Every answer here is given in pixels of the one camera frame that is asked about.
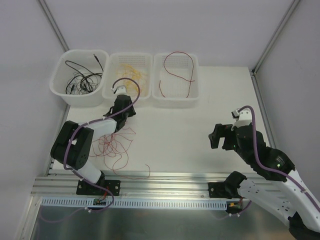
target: black mounting bracket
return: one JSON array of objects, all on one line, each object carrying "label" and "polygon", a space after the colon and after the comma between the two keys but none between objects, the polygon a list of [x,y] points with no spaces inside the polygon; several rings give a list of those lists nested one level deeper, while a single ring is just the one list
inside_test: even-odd
[{"label": "black mounting bracket", "polygon": [[[105,179],[101,187],[108,189],[116,197],[116,196],[119,196],[120,194],[120,186],[121,186],[121,181],[119,180]],[[82,181],[79,180],[75,194],[85,195],[85,196],[102,196],[105,194],[105,191],[103,191],[100,188],[91,186],[90,184],[86,183],[83,180]]]},{"label": "black mounting bracket", "polygon": [[208,182],[209,198],[211,199],[232,199],[225,189],[224,182]]}]

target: tangled red wire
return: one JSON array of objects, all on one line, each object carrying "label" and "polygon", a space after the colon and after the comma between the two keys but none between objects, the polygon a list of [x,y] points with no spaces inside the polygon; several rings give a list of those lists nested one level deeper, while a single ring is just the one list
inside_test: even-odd
[{"label": "tangled red wire", "polygon": [[[132,179],[132,180],[137,180],[137,179],[147,179],[150,177],[150,167],[149,165],[146,164],[149,170],[149,174],[147,177],[139,177],[139,178],[132,178],[128,176],[123,176],[118,174],[116,171],[124,169],[129,162],[129,155],[128,155],[128,150],[131,146],[131,143],[133,142],[133,139],[129,139],[128,135],[135,135],[136,132],[132,130],[131,127],[128,128],[123,128],[119,132],[115,132],[111,135],[104,135],[100,137],[98,140],[93,141],[92,143],[98,142],[98,151],[95,150],[94,145],[91,144],[92,150],[93,150],[93,155],[90,155],[89,157],[103,157],[103,162],[104,165],[113,171],[114,174],[126,178],[126,179]],[[115,168],[116,164],[120,162],[120,160],[123,158],[123,155],[126,156],[126,161],[125,164],[121,167]],[[110,160],[113,158],[117,158],[117,160],[113,163],[112,167],[109,167],[107,165],[107,160]]]}]

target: cable connector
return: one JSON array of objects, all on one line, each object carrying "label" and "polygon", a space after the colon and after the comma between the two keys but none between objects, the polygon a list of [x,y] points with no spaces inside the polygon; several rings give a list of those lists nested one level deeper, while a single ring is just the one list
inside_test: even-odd
[{"label": "cable connector", "polygon": [[120,86],[117,86],[117,87],[114,87],[114,88],[111,88],[112,92],[114,94],[123,94],[123,95],[128,95],[127,94],[127,89],[126,89],[126,86],[125,85],[120,85]]},{"label": "cable connector", "polygon": [[93,54],[93,56],[94,56],[95,60],[96,60],[98,63],[100,63],[98,57],[97,57],[95,54]]},{"label": "cable connector", "polygon": [[233,124],[231,131],[234,128],[240,128],[242,126],[248,126],[252,123],[252,113],[248,109],[236,109],[232,113],[232,117],[235,119],[235,123]]}]

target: red wire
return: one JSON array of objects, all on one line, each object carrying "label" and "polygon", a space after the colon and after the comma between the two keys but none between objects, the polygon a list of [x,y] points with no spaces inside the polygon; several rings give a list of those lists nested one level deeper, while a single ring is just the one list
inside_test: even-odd
[{"label": "red wire", "polygon": [[[129,155],[128,155],[128,150],[131,146],[131,143],[133,142],[133,140],[130,140],[129,138],[127,138],[126,134],[128,135],[135,135],[136,132],[132,130],[132,128],[128,127],[128,128],[123,128],[122,131],[128,131],[128,132],[117,132],[117,133],[113,133],[111,135],[104,135],[102,137],[100,137],[98,140],[93,141],[97,142],[98,141],[98,149],[100,151],[100,153],[96,153],[95,152],[95,148],[93,146],[93,144],[91,144],[92,146],[92,151],[94,153],[94,155],[90,155],[90,157],[103,157],[103,161],[104,161],[104,165],[111,171],[113,171],[113,173],[117,176],[120,176],[122,178],[126,178],[126,179],[132,179],[132,180],[137,180],[137,179],[147,179],[149,178],[150,174],[151,174],[151,170],[150,167],[146,164],[146,166],[148,167],[149,170],[149,174],[147,177],[139,177],[139,178],[132,178],[132,177],[128,177],[128,176],[123,176],[118,174],[116,171],[121,170],[123,168],[125,168],[128,163],[129,163]],[[128,141],[129,145],[127,148],[124,147],[124,145],[116,139],[116,137],[120,137],[121,139]],[[123,154],[126,154],[126,162],[122,167],[119,168],[115,168],[115,165],[123,158]],[[110,168],[107,164],[106,164],[106,158],[105,157],[109,157],[109,158],[115,158],[117,156],[119,156],[119,158],[113,163],[112,168]]]},{"label": "red wire", "polygon": [[107,194],[108,194],[108,193],[107,193],[107,192],[105,192],[105,193],[104,193],[104,195],[103,195],[103,198],[102,198],[100,201],[105,200],[105,199],[106,199],[106,197],[107,197]]},{"label": "red wire", "polygon": [[[167,58],[168,58],[170,55],[176,54],[176,53],[185,54],[185,55],[187,55],[187,56],[191,59],[191,61],[192,61],[192,71],[191,71],[191,78],[190,78],[190,80],[187,80],[187,79],[185,79],[185,78],[182,77],[182,76],[173,74],[173,73],[171,73],[171,72],[169,72],[169,71],[167,70],[166,65],[165,65]],[[181,79],[183,79],[183,80],[185,80],[185,81],[187,81],[187,82],[190,83],[190,84],[189,84],[189,89],[188,89],[188,95],[186,96],[186,98],[188,98],[189,95],[190,95],[191,83],[195,81],[195,80],[192,80],[192,78],[193,78],[193,76],[194,76],[194,68],[195,68],[194,60],[192,59],[192,57],[191,57],[188,53],[186,53],[186,52],[183,52],[183,51],[174,51],[174,52],[170,53],[168,56],[165,57],[165,59],[164,59],[164,61],[163,61],[163,67],[164,67],[164,69],[166,70],[166,72],[167,72],[168,74],[173,75],[173,76],[176,76],[176,77],[178,77],[178,78],[181,78]],[[161,90],[161,80],[159,81],[159,89],[160,89],[161,95],[165,98],[166,96],[163,94],[163,92],[162,92],[162,90]]]}]

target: white wall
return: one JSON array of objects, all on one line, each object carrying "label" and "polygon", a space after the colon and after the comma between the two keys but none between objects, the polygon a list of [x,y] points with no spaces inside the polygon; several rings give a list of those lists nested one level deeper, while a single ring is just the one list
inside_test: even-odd
[{"label": "white wall", "polygon": [[277,147],[320,200],[320,1],[303,0],[258,72]]},{"label": "white wall", "polygon": [[65,107],[48,82],[63,51],[35,0],[2,0],[0,33],[0,238],[11,240]]},{"label": "white wall", "polygon": [[253,68],[292,0],[47,0],[71,49],[194,53]]}]

